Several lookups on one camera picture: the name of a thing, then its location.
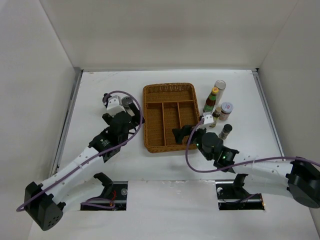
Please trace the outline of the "small gold-cap yellow bottle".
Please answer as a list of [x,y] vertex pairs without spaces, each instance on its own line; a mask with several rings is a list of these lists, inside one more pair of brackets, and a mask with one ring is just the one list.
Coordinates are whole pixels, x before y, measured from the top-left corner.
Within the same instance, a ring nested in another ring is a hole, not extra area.
[[222,109],[219,106],[214,110],[214,112],[212,113],[213,123],[210,125],[210,127],[214,128],[217,125],[221,111],[222,111]]

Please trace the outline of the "white-lid red-label jar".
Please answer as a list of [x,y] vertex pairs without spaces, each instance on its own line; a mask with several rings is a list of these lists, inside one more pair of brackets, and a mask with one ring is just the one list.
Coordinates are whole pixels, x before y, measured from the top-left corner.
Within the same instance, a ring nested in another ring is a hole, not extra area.
[[230,102],[223,102],[220,107],[221,107],[221,112],[220,112],[219,120],[226,121],[229,118],[230,114],[232,113],[234,106]]

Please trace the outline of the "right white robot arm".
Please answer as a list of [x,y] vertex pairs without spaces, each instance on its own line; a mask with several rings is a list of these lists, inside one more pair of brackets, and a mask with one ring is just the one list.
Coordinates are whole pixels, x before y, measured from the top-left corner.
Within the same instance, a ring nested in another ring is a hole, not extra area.
[[320,164],[299,156],[274,156],[258,158],[224,145],[224,141],[207,127],[213,123],[211,115],[205,115],[196,125],[174,128],[176,143],[195,144],[213,169],[200,170],[191,163],[188,167],[201,174],[224,172],[235,174],[232,192],[238,198],[248,193],[270,194],[291,198],[308,208],[320,207]]

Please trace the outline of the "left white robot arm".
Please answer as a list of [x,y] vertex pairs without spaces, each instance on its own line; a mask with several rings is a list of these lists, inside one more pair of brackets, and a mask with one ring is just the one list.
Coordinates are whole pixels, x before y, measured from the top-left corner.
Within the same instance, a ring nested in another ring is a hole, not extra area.
[[69,205],[67,194],[91,178],[100,181],[95,187],[100,199],[105,200],[112,195],[113,182],[102,168],[133,139],[130,130],[139,131],[145,122],[139,104],[130,103],[128,107],[133,115],[123,105],[109,102],[103,115],[108,127],[65,168],[40,184],[33,181],[26,186],[24,203],[18,210],[27,212],[42,231],[50,230],[61,220]]

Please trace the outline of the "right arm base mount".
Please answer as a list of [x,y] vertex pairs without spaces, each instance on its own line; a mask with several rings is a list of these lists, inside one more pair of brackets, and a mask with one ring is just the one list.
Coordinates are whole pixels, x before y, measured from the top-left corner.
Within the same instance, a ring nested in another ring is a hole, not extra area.
[[237,174],[234,180],[215,182],[220,211],[265,210],[262,195],[251,194],[244,189],[247,174]]

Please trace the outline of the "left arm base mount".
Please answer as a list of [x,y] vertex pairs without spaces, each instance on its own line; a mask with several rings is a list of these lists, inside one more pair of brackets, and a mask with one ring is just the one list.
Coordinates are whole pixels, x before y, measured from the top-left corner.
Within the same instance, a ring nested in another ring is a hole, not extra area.
[[112,181],[104,173],[93,176],[101,182],[102,192],[80,204],[81,211],[126,211],[128,187],[127,181]]

